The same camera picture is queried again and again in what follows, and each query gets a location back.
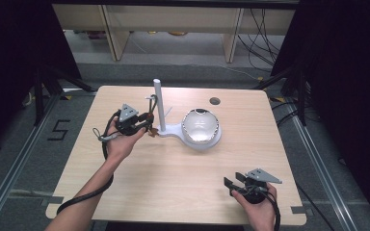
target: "finger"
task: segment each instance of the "finger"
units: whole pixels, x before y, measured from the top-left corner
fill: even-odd
[[[275,199],[278,198],[278,190],[276,190],[276,188],[273,185],[267,183],[267,189],[269,193],[271,193],[275,197]]]
[[[248,206],[248,204],[250,204],[246,200],[246,198],[242,194],[238,193],[237,191],[232,190],[231,193],[232,193],[233,197],[237,200],[237,202],[239,202],[239,204],[242,205],[243,208],[246,208]]]
[[[119,119],[119,117],[118,116],[114,116],[114,118],[110,122],[110,128],[116,127],[117,119]]]
[[[135,137],[136,141],[139,140],[145,134],[145,130],[146,130],[146,128],[142,127],[140,130],[137,131],[136,134],[133,135]]]

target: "white pole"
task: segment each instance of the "white pole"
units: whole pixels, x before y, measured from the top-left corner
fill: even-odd
[[[161,131],[165,132],[165,115],[164,115],[164,104],[162,101],[162,92],[161,92],[161,81],[159,79],[154,79],[155,94],[158,97],[157,106],[158,106],[158,115],[160,119]]]

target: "white stand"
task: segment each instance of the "white stand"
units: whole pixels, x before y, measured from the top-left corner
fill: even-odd
[[[182,133],[182,123],[177,123],[177,124],[166,124],[166,130],[163,132],[160,130],[160,126],[157,127],[158,129],[158,135],[162,138],[164,137],[177,137],[180,140],[182,140],[183,143],[186,145],[196,149],[196,150],[206,150],[208,148],[211,148],[215,146],[216,143],[221,139],[222,135],[222,129],[221,126],[219,126],[218,129],[218,134],[214,137],[214,139],[210,142],[207,143],[202,143],[202,144],[195,144],[192,142],[189,142],[188,140],[185,139],[184,134]]]
[[[214,137],[212,141],[207,142],[207,143],[202,143],[202,144],[195,144],[185,139],[185,136],[182,133],[182,127],[181,127],[182,123],[165,124],[164,105],[163,105],[162,92],[161,92],[161,81],[158,79],[154,79],[154,87],[155,87],[155,94],[158,97],[157,106],[158,106],[158,115],[159,115],[160,125],[158,125],[157,129],[158,129],[158,135],[160,137],[180,138],[183,143],[185,143],[186,145],[196,150],[205,150],[210,147],[213,147],[216,143],[218,143],[222,135],[221,126],[219,126],[218,134]]]

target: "black controller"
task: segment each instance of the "black controller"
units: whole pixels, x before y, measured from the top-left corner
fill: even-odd
[[[256,181],[250,177],[245,177],[243,174],[236,172],[236,179],[245,184],[245,188],[240,188],[233,185],[229,179],[224,177],[225,186],[229,188],[229,194],[232,195],[232,190],[242,194],[251,204],[258,204],[265,199],[263,193],[267,194],[266,182]]]
[[[143,113],[141,115],[137,115],[137,113],[137,111],[130,108],[128,105],[123,105],[122,109],[117,111],[119,119],[116,123],[116,128],[119,132],[125,136],[132,136],[143,127],[145,127],[146,131],[152,128],[154,114]]]

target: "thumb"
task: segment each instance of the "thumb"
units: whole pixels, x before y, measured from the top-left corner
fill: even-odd
[[[134,134],[135,140],[139,140],[145,134],[145,127],[142,127],[136,134]]]
[[[115,117],[111,120],[110,125],[109,125],[109,127],[108,127],[108,129],[107,129],[107,135],[112,134],[112,133],[114,133],[114,132],[116,132],[116,131],[117,131],[116,123],[117,123],[117,120],[118,120],[118,119],[119,119],[119,118],[118,118],[117,116],[115,116]]]
[[[243,208],[246,208],[250,203],[245,199],[245,197],[238,193],[235,190],[232,190],[232,195],[236,199],[237,202],[239,202],[240,205],[242,205]]]

